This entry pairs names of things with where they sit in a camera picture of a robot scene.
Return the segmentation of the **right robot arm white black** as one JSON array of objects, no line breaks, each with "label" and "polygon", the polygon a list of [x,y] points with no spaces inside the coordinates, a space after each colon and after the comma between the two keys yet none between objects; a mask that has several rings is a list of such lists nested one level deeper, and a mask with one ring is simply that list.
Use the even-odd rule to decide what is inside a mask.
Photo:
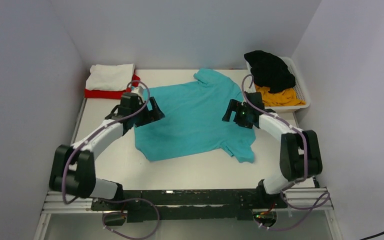
[{"label": "right robot arm white black", "polygon": [[236,99],[229,101],[222,120],[232,120],[247,129],[263,130],[279,141],[280,172],[262,179],[255,194],[256,203],[267,208],[284,190],[322,172],[318,136],[315,131],[295,127],[273,109],[265,108],[261,93],[245,92],[244,96],[244,102]]}]

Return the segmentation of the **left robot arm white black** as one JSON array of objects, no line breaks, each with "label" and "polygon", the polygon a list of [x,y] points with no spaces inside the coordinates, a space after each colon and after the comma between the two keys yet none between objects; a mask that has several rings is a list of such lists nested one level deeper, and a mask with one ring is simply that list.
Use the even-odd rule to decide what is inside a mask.
[{"label": "left robot arm white black", "polygon": [[111,210],[123,205],[125,197],[122,184],[98,178],[95,161],[132,128],[165,117],[144,82],[131,81],[127,88],[130,91],[121,96],[119,104],[96,129],[83,139],[71,145],[62,144],[55,150],[49,188],[61,192],[64,204],[69,205],[78,198],[93,198],[103,200]]}]

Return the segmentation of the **teal t shirt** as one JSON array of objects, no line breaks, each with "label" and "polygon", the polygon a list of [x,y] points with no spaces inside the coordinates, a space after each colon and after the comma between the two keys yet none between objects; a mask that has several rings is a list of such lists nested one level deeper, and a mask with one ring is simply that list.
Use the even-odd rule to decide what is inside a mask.
[{"label": "teal t shirt", "polygon": [[150,88],[165,117],[134,129],[136,149],[151,162],[222,149],[240,163],[253,163],[254,130],[222,120],[231,99],[244,100],[238,84],[206,68],[193,78]]}]

